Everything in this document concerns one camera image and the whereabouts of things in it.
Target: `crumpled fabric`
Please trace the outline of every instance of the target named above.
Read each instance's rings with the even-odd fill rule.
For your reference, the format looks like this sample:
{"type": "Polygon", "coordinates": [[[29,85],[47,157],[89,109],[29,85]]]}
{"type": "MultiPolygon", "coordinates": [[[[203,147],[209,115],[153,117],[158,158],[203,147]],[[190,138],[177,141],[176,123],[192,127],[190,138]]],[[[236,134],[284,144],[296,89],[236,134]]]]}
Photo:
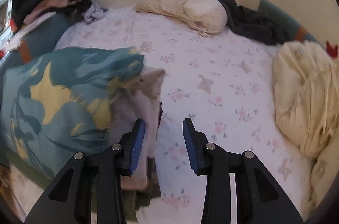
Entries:
{"type": "Polygon", "coordinates": [[[84,13],[84,20],[86,23],[92,23],[99,19],[102,19],[104,13],[107,12],[108,9],[100,8],[97,3],[92,3],[86,13],[84,13]]]}
{"type": "Polygon", "coordinates": [[[314,210],[339,170],[339,61],[314,42],[287,42],[274,58],[274,98],[280,131],[309,159],[314,210]]]}

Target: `pink flower print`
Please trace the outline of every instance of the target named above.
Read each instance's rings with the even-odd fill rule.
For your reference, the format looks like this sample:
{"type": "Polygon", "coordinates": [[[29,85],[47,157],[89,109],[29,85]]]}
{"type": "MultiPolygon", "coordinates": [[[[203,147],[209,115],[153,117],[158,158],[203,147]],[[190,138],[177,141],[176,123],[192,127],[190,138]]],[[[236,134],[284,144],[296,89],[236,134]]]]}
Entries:
{"type": "Polygon", "coordinates": [[[259,91],[260,91],[260,86],[259,86],[257,83],[252,82],[252,88],[251,88],[251,91],[252,91],[253,94],[259,93],[259,91]]]}
{"type": "Polygon", "coordinates": [[[212,76],[220,76],[220,74],[218,74],[217,72],[211,71],[211,75],[212,76]]]}
{"type": "Polygon", "coordinates": [[[181,164],[187,165],[187,150],[185,146],[179,146],[178,143],[175,143],[174,146],[170,146],[167,151],[164,152],[164,155],[170,155],[174,162],[179,162],[175,167],[176,170],[180,168],[181,164]]]}
{"type": "Polygon", "coordinates": [[[177,43],[179,42],[178,40],[175,40],[173,38],[171,38],[170,40],[168,40],[167,42],[171,43],[172,46],[177,46],[177,43]]]}
{"type": "Polygon", "coordinates": [[[208,100],[210,104],[213,104],[215,107],[223,107],[222,103],[222,97],[221,96],[216,96],[214,100],[208,100]]]}
{"type": "Polygon", "coordinates": [[[164,62],[166,62],[166,63],[171,63],[171,62],[174,62],[174,56],[173,56],[173,53],[171,53],[171,55],[170,56],[162,56],[161,58],[160,58],[160,60],[162,60],[162,61],[164,61],[164,62]]]}
{"type": "Polygon", "coordinates": [[[234,64],[232,64],[232,61],[230,59],[224,59],[224,63],[223,66],[234,66],[234,64]]]}
{"type": "Polygon", "coordinates": [[[165,203],[167,205],[170,205],[170,206],[173,206],[175,207],[176,209],[178,209],[178,205],[179,205],[179,199],[177,198],[174,198],[174,197],[166,197],[166,198],[163,198],[163,201],[165,201],[165,203]]]}
{"type": "Polygon", "coordinates": [[[288,160],[288,158],[285,158],[281,166],[278,168],[278,173],[282,175],[284,181],[286,181],[289,175],[292,173],[292,170],[287,167],[288,160]]]}
{"type": "Polygon", "coordinates": [[[280,148],[280,142],[279,142],[277,139],[274,139],[274,140],[272,141],[272,146],[273,146],[274,148],[280,148]]]}
{"type": "Polygon", "coordinates": [[[207,47],[205,47],[205,49],[206,49],[207,52],[210,52],[212,55],[214,55],[214,54],[216,54],[218,52],[214,48],[207,48],[207,47]]]}
{"type": "Polygon", "coordinates": [[[178,157],[177,155],[172,155],[172,156],[171,156],[171,159],[172,159],[173,161],[178,161],[178,160],[179,160],[179,157],[178,157]]]}
{"type": "Polygon", "coordinates": [[[184,91],[182,91],[181,89],[177,89],[176,92],[172,92],[172,94],[169,94],[168,95],[171,96],[171,99],[176,102],[177,100],[181,100],[183,98],[189,98],[189,93],[186,94],[184,91]]]}
{"type": "Polygon", "coordinates": [[[252,133],[252,137],[254,137],[254,139],[259,143],[261,141],[261,137],[260,137],[260,134],[259,134],[260,130],[261,130],[261,127],[258,126],[258,128],[256,130],[253,130],[253,133],[252,133]]]}
{"type": "Polygon", "coordinates": [[[243,87],[241,86],[241,85],[237,85],[236,87],[235,87],[235,94],[237,95],[237,96],[245,96],[245,90],[243,89],[243,87]]]}
{"type": "Polygon", "coordinates": [[[228,137],[228,135],[226,134],[226,127],[227,127],[227,124],[224,124],[222,121],[215,122],[214,132],[216,134],[211,136],[213,141],[217,140],[217,134],[222,134],[224,139],[228,137]]]}
{"type": "Polygon", "coordinates": [[[140,51],[141,52],[149,53],[151,50],[154,50],[152,48],[152,44],[153,44],[153,42],[143,41],[142,44],[139,46],[140,47],[140,51]]]}
{"type": "Polygon", "coordinates": [[[268,141],[268,142],[269,142],[269,144],[267,144],[267,145],[273,147],[273,149],[272,149],[272,152],[273,152],[273,153],[276,151],[276,149],[279,149],[279,148],[280,148],[280,142],[279,142],[279,140],[274,139],[274,140],[272,141],[272,143],[271,143],[270,141],[268,141]]]}
{"type": "Polygon", "coordinates": [[[185,194],[185,190],[181,190],[181,195],[179,197],[174,197],[173,194],[171,194],[171,197],[167,197],[166,194],[163,194],[162,200],[170,206],[175,207],[175,209],[179,209],[180,207],[187,208],[190,204],[190,196],[185,194]]]}
{"type": "Polygon", "coordinates": [[[252,121],[250,114],[249,113],[246,114],[243,107],[240,110],[237,109],[235,113],[239,114],[240,116],[239,121],[244,121],[244,122],[252,121]]]}
{"type": "Polygon", "coordinates": [[[169,122],[174,122],[174,119],[170,118],[168,113],[165,113],[164,116],[161,118],[160,124],[163,124],[166,120],[168,120],[169,122]]]}
{"type": "Polygon", "coordinates": [[[184,156],[187,154],[187,149],[184,147],[179,148],[179,153],[180,155],[184,156]]]}
{"type": "Polygon", "coordinates": [[[242,60],[241,63],[239,63],[237,66],[241,68],[246,74],[252,71],[244,60],[242,60]]]}
{"type": "Polygon", "coordinates": [[[190,62],[189,66],[193,66],[194,68],[199,68],[199,65],[197,65],[197,60],[193,60],[190,62]]]}
{"type": "Polygon", "coordinates": [[[199,75],[199,78],[201,78],[201,82],[198,84],[198,89],[202,89],[208,94],[211,94],[211,87],[213,86],[214,81],[205,78],[203,75],[199,75]]]}

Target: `blue gripper pad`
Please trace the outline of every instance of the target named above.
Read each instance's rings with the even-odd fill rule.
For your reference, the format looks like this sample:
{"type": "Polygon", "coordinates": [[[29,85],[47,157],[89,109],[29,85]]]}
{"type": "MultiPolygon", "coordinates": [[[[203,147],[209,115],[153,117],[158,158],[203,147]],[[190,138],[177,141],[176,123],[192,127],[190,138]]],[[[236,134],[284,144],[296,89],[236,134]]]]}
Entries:
{"type": "Polygon", "coordinates": [[[201,175],[201,171],[205,169],[205,159],[202,143],[199,140],[198,133],[203,133],[195,130],[190,118],[186,118],[184,120],[182,130],[191,168],[194,170],[194,174],[201,175]]]}
{"type": "Polygon", "coordinates": [[[136,136],[133,148],[131,150],[131,161],[129,165],[129,171],[131,172],[131,174],[133,174],[138,166],[141,147],[145,136],[145,121],[142,119],[138,119],[134,125],[133,132],[136,132],[136,136]]]}

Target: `teal pillow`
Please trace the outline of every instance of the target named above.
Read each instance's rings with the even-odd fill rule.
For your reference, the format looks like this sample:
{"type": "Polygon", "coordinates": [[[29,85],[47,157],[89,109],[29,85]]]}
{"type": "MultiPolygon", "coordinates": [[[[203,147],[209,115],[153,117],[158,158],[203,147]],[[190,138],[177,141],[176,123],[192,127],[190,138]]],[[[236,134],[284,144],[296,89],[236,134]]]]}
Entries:
{"type": "Polygon", "coordinates": [[[69,47],[6,71],[2,144],[52,179],[78,151],[103,151],[110,104],[136,82],[144,56],[69,47]]]}
{"type": "Polygon", "coordinates": [[[258,11],[264,13],[268,18],[274,20],[285,29],[291,37],[290,41],[297,40],[302,42],[309,40],[318,42],[299,22],[271,2],[260,0],[258,11]]]}

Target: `floral bedsheet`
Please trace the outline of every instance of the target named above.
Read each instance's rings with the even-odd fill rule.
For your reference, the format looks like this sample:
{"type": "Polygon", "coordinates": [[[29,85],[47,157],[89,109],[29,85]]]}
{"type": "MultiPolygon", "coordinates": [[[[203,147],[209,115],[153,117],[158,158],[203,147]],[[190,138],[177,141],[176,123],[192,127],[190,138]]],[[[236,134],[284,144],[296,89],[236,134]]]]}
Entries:
{"type": "MultiPolygon", "coordinates": [[[[225,150],[255,152],[300,214],[307,216],[312,164],[275,125],[272,57],[280,47],[254,42],[227,28],[203,38],[186,23],[136,13],[133,7],[110,10],[89,25],[74,25],[56,49],[68,46],[135,46],[145,54],[145,65],[166,70],[156,148],[162,198],[139,210],[139,223],[201,222],[207,177],[195,176],[190,168],[182,135],[186,117],[225,150]]],[[[231,186],[236,223],[235,183],[231,186]]]]}

